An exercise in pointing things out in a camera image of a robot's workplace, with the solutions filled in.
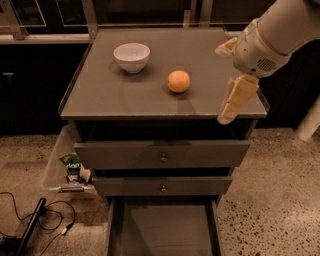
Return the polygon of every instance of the black cabinet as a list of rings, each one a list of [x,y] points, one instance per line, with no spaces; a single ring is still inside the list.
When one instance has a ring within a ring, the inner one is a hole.
[[[260,80],[260,88],[270,104],[260,128],[296,128],[320,94],[320,40],[297,52],[290,62],[270,77]]]
[[[0,45],[0,135],[60,132],[58,107],[87,47]]]

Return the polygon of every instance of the gray countertop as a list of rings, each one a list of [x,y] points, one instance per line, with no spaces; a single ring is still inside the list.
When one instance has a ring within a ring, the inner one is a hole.
[[[66,120],[217,117],[228,80],[237,76],[232,58],[215,54],[227,40],[222,28],[101,29],[61,113]],[[151,49],[147,66],[138,74],[123,71],[113,57],[124,43]],[[167,76],[184,70],[190,88],[174,94]],[[239,117],[267,114],[258,96]]]

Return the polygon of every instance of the black stand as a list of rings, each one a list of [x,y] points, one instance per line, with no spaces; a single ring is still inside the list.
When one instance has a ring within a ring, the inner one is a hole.
[[[23,255],[39,216],[44,213],[43,211],[45,210],[46,202],[46,198],[41,198],[39,200],[21,238],[7,237],[4,239],[3,243],[0,245],[0,249],[4,250],[7,255],[9,255],[8,253],[13,253],[14,256]]]

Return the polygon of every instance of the drawer handle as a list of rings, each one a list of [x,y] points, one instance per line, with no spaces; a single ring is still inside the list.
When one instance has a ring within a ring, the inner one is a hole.
[[[162,193],[167,192],[167,186],[162,185],[160,191],[161,191]]]
[[[162,157],[160,158],[160,162],[166,163],[166,162],[168,162],[168,160],[169,159],[168,159],[166,153],[162,153]]]

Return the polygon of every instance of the white bowl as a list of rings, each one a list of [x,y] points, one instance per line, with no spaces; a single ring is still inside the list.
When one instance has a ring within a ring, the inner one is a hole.
[[[138,73],[147,65],[150,49],[144,44],[122,44],[113,51],[113,55],[122,69]]]

